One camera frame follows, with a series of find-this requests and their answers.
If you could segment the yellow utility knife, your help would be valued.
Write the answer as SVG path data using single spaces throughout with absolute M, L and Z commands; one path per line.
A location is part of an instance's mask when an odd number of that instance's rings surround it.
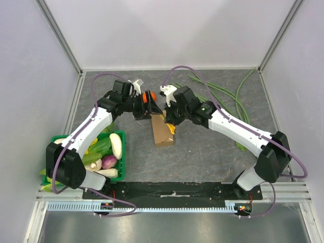
M 170 130 L 170 133 L 171 133 L 172 135 L 174 135 L 174 134 L 176 133 L 176 127 L 175 127 L 173 124 L 168 123 L 168 122 L 166 121 L 166 117 L 165 117 L 165 115 L 162 114 L 161 117 L 163 118 L 164 123 L 168 126 L 168 128 L 169 128 L 169 130 Z

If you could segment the brown cardboard express box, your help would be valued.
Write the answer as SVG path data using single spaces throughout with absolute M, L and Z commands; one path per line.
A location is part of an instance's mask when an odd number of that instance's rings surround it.
M 151 116 L 151 124 L 156 147 L 160 148 L 174 145 L 173 134 L 164 122 L 162 115 L 153 114 Z

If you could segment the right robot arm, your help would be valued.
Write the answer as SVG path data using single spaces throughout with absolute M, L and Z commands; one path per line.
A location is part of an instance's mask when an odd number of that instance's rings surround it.
M 284 133 L 272 134 L 248 125 L 210 100 L 201 102 L 187 86 L 161 86 L 160 94 L 166 98 L 167 123 L 177 126 L 188 119 L 238 142 L 257 158 L 251 168 L 235 179 L 231 190 L 235 198 L 244 199 L 250 190 L 263 182 L 275 183 L 291 161 Z

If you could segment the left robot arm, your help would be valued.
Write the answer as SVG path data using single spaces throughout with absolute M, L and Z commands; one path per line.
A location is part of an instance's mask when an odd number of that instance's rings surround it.
M 124 112 L 131 112 L 136 120 L 161 114 L 149 91 L 142 92 L 143 81 L 116 80 L 112 90 L 95 100 L 95 107 L 85 121 L 59 144 L 46 147 L 46 176 L 69 188 L 91 188 L 100 199 L 111 194 L 107 178 L 86 170 L 82 157 L 97 136 Z

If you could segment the small orange pumpkin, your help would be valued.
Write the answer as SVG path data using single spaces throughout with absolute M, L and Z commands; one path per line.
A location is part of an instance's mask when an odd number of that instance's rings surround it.
M 156 101 L 157 101 L 156 94 L 155 94 L 154 92 L 152 92 L 152 91 L 149 91 L 149 92 L 150 92 L 150 94 L 151 94 L 151 96 L 152 96 L 154 102 L 156 102 Z M 148 102 L 148 97 L 149 97 L 149 95 L 147 95 L 147 94 L 144 92 L 143 95 L 142 95 L 142 99 L 143 99 L 143 102 L 144 102 L 144 103 L 147 103 L 147 102 Z

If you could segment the white eggplant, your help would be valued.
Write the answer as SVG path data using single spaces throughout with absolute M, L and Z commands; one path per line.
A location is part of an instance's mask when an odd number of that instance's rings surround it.
M 122 153 L 123 153 L 123 144 L 122 144 L 122 140 L 121 140 L 120 136 L 116 133 L 112 133 L 109 135 L 109 139 L 111 142 L 111 149 L 112 149 L 113 155 L 117 159 L 121 159 Z

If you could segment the bunch of long green beans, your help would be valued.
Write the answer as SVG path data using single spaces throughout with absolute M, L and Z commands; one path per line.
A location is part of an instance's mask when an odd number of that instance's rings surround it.
M 245 83 L 245 81 L 255 72 L 255 68 L 253 68 L 248 75 L 240 82 L 236 93 L 234 94 L 233 92 L 229 91 L 228 89 L 221 87 L 219 85 L 213 84 L 211 82 L 207 82 L 207 85 L 209 88 L 211 88 L 211 93 L 212 95 L 216 98 L 216 100 L 221 104 L 221 106 L 231 115 L 233 115 L 233 112 L 230 110 L 230 108 L 222 101 L 222 99 L 212 90 L 218 91 L 220 93 L 225 94 L 226 96 L 232 98 L 235 102 L 235 109 L 236 109 L 236 113 L 237 116 L 240 120 L 242 120 L 243 122 L 250 124 L 250 118 L 249 115 L 243 105 L 243 103 L 241 102 L 241 100 L 239 99 L 239 92 L 243 86 L 243 84 Z

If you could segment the green leafy vegetable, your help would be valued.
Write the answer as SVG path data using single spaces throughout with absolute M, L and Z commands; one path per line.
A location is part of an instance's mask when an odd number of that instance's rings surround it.
M 112 155 L 110 134 L 114 131 L 114 122 L 107 126 L 86 150 L 82 162 L 84 166 L 101 159 L 104 155 Z

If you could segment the purple onion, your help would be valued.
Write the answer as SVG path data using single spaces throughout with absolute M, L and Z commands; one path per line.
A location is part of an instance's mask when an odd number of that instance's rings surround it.
M 102 169 L 111 169 L 116 165 L 117 158 L 114 155 L 107 155 L 102 158 Z

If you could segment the green plastic basket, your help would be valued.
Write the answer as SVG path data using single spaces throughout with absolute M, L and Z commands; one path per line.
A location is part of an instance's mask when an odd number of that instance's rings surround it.
M 114 131 L 120 136 L 122 144 L 123 144 L 123 153 L 121 159 L 118 159 L 116 165 L 113 167 L 118 170 L 118 177 L 112 178 L 112 181 L 122 181 L 125 178 L 126 174 L 126 133 L 124 131 Z M 110 133 L 100 133 L 97 138 L 98 140 L 102 140 L 106 137 L 109 137 Z M 54 142 L 59 138 L 67 138 L 69 135 L 56 135 L 52 137 L 51 142 Z

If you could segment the white mushroom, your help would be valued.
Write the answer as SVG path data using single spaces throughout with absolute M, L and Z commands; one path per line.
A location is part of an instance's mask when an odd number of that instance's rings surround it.
M 95 162 L 92 162 L 85 166 L 85 169 L 88 171 L 99 171 L 102 168 L 102 160 L 98 159 Z

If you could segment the green lettuce leaf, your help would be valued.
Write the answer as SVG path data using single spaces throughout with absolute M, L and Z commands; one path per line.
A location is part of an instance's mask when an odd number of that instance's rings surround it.
M 242 144 L 240 144 L 238 142 L 236 142 L 235 145 L 240 151 L 246 151 L 247 150 L 247 148 L 245 146 L 243 146 Z

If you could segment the white corn cob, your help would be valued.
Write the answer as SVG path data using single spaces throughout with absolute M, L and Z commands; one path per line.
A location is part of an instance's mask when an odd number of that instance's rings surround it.
M 55 144 L 66 144 L 67 140 L 65 138 L 59 138 L 54 141 Z

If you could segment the green celery stalk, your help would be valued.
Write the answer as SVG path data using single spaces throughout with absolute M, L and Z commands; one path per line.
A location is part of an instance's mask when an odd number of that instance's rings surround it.
M 42 175 L 40 191 L 53 192 L 53 181 L 46 175 L 46 169 L 42 169 L 39 174 Z

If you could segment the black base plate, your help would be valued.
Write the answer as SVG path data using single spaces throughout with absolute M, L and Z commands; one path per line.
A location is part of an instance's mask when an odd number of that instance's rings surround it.
M 261 186 L 244 191 L 234 183 L 222 182 L 111 182 L 99 192 L 105 196 L 131 201 L 140 197 L 183 196 L 216 200 L 262 200 Z

